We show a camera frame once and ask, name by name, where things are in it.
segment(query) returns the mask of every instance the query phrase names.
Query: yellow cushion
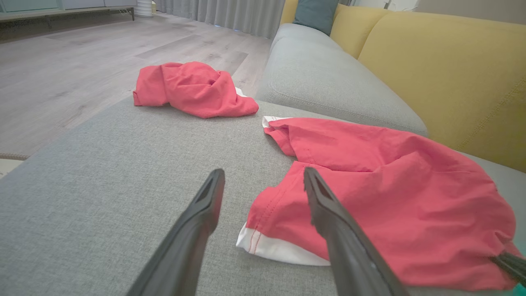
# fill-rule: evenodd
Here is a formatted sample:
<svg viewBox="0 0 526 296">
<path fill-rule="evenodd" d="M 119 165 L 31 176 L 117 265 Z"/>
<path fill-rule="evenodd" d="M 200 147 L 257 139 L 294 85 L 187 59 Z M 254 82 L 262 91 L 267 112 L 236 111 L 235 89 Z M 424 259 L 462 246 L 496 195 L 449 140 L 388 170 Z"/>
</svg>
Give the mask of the yellow cushion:
<svg viewBox="0 0 526 296">
<path fill-rule="evenodd" d="M 390 12 L 380 8 L 343 6 L 332 24 L 330 37 L 346 53 L 358 58 L 372 28 Z"/>
<path fill-rule="evenodd" d="M 283 6 L 283 12 L 281 13 L 281 21 L 279 22 L 279 25 L 291 24 L 294 21 L 297 8 L 298 0 L 285 0 L 285 5 Z"/>
<path fill-rule="evenodd" d="M 389 13 L 358 60 L 422 118 L 431 139 L 526 172 L 526 26 Z"/>
</svg>

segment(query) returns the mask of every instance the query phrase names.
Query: gray curtain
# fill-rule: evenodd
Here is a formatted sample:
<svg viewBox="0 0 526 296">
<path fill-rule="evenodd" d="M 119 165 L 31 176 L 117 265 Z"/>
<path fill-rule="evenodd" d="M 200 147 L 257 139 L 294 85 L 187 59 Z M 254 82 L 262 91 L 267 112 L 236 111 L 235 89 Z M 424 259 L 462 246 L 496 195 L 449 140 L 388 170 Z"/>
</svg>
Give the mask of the gray curtain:
<svg viewBox="0 0 526 296">
<path fill-rule="evenodd" d="M 339 0 L 348 5 L 350 0 Z M 274 38 L 285 0 L 156 0 L 157 9 L 196 21 Z"/>
</svg>

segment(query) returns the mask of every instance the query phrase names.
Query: teal pillow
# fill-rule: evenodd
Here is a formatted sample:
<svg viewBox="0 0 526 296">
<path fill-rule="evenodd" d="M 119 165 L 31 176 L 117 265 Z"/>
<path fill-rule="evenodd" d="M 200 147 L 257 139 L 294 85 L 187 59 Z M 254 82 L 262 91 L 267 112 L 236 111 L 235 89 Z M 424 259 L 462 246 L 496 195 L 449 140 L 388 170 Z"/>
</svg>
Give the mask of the teal pillow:
<svg viewBox="0 0 526 296">
<path fill-rule="evenodd" d="M 293 24 L 320 30 L 329 35 L 338 0 L 299 0 Z"/>
</svg>

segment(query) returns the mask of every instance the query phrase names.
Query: wooden floor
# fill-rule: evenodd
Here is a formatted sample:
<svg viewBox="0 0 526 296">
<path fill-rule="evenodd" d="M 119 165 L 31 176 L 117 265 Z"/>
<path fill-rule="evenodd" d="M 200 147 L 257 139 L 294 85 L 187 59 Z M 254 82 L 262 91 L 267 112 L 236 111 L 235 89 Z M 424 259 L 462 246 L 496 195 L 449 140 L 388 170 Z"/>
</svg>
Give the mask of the wooden floor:
<svg viewBox="0 0 526 296">
<path fill-rule="evenodd" d="M 122 99 L 139 69 L 201 61 L 254 96 L 271 40 L 159 13 L 0 43 L 0 152 L 31 155 Z"/>
</svg>

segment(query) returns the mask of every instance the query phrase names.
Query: crumpled red garment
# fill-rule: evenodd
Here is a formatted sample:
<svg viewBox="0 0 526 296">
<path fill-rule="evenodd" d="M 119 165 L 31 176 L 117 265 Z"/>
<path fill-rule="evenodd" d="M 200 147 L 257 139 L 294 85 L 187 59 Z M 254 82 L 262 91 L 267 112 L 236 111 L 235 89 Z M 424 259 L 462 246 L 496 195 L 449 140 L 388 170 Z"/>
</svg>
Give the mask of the crumpled red garment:
<svg viewBox="0 0 526 296">
<path fill-rule="evenodd" d="M 144 67 L 133 92 L 136 106 L 166 103 L 183 112 L 210 118 L 254 114 L 259 106 L 251 97 L 239 96 L 230 74 L 207 64 L 166 63 Z"/>
<path fill-rule="evenodd" d="M 461 290 L 511 289 L 489 257 L 513 245 L 515 217 L 491 178 L 471 159 L 425 137 L 335 120 L 269 122 L 265 133 L 297 157 L 283 181 L 254 200 L 249 252 L 273 259 L 283 240 L 323 259 L 325 240 L 311 225 L 305 167 L 318 170 L 406 285 Z"/>
</svg>

